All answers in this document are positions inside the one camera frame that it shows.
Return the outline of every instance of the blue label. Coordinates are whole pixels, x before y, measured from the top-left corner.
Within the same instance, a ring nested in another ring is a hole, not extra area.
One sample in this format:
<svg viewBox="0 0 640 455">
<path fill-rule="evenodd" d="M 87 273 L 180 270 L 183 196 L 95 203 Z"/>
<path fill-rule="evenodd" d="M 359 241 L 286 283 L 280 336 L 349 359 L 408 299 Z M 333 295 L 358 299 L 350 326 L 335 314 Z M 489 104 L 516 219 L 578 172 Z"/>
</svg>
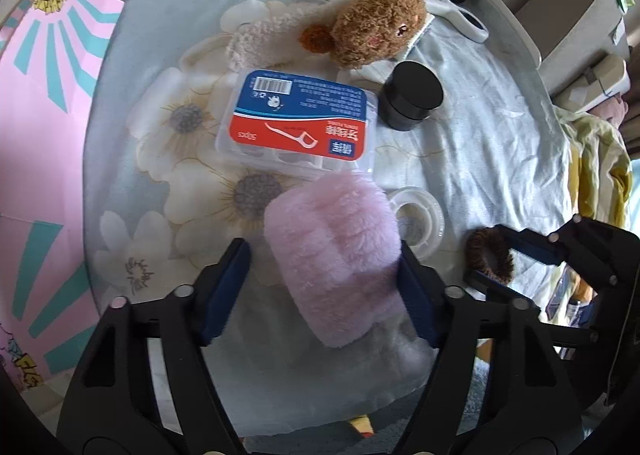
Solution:
<svg viewBox="0 0 640 455">
<path fill-rule="evenodd" d="M 351 118 L 367 121 L 362 89 L 309 76 L 256 70 L 246 77 L 236 113 L 270 119 Z"/>
<path fill-rule="evenodd" d="M 334 156 L 352 158 L 356 153 L 356 147 L 353 143 L 346 141 L 331 140 L 329 141 L 329 153 Z"/>
</svg>

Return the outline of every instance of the barcode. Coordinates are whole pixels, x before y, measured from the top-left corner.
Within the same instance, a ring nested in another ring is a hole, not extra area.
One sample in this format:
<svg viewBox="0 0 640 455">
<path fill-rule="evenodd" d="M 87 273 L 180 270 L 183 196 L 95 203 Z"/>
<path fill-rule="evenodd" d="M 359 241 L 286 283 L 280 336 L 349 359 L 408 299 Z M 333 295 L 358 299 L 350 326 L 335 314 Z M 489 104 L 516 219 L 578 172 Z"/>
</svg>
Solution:
<svg viewBox="0 0 640 455">
<path fill-rule="evenodd" d="M 293 82 L 289 80 L 274 80 L 273 78 L 258 76 L 255 79 L 254 90 L 275 92 L 276 94 L 290 94 L 292 85 Z"/>
</svg>

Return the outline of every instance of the brown hair tie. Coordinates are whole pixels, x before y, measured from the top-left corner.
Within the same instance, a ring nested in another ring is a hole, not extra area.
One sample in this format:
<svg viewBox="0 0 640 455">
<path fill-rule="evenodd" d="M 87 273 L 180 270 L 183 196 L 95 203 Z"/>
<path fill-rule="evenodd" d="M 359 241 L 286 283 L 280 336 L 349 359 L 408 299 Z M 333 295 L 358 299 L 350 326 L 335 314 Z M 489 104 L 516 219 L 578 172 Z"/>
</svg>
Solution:
<svg viewBox="0 0 640 455">
<path fill-rule="evenodd" d="M 508 285 L 513 280 L 513 255 L 496 228 L 472 231 L 465 246 L 466 266 L 484 276 Z"/>
</svg>

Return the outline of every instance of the plastic box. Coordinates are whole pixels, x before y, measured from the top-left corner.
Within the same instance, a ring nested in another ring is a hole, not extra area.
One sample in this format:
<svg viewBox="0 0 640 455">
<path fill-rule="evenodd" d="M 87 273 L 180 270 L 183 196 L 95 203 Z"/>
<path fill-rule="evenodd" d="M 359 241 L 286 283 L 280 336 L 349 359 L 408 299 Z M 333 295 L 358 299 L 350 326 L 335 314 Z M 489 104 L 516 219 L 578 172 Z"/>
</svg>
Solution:
<svg viewBox="0 0 640 455">
<path fill-rule="evenodd" d="M 251 69 L 238 77 L 216 149 L 230 161 L 310 180 L 345 170 L 372 174 L 377 117 L 369 91 Z"/>
</svg>

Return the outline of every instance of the gray flower center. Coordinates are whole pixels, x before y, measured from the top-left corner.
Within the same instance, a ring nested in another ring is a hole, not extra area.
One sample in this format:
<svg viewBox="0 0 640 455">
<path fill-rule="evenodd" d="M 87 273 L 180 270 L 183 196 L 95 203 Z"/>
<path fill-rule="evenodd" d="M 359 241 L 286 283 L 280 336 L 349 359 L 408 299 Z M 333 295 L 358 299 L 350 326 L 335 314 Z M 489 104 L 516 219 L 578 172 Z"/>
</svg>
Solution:
<svg viewBox="0 0 640 455">
<path fill-rule="evenodd" d="M 169 125 L 178 134 L 188 134 L 195 131 L 203 121 L 202 109 L 195 103 L 180 105 L 169 117 Z"/>
<path fill-rule="evenodd" d="M 246 175 L 234 188 L 234 204 L 243 217 L 259 219 L 267 204 L 282 191 L 282 186 L 271 174 Z"/>
</svg>

